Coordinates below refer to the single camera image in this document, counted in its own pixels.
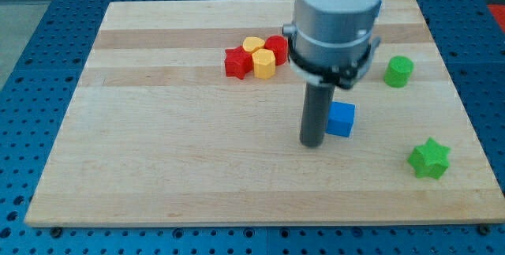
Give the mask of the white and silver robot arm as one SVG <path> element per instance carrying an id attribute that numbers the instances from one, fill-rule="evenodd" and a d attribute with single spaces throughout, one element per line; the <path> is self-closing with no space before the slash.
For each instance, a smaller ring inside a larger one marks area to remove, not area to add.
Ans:
<path id="1" fill-rule="evenodd" d="M 295 0 L 292 52 L 314 66 L 348 66 L 368 48 L 381 0 Z"/>

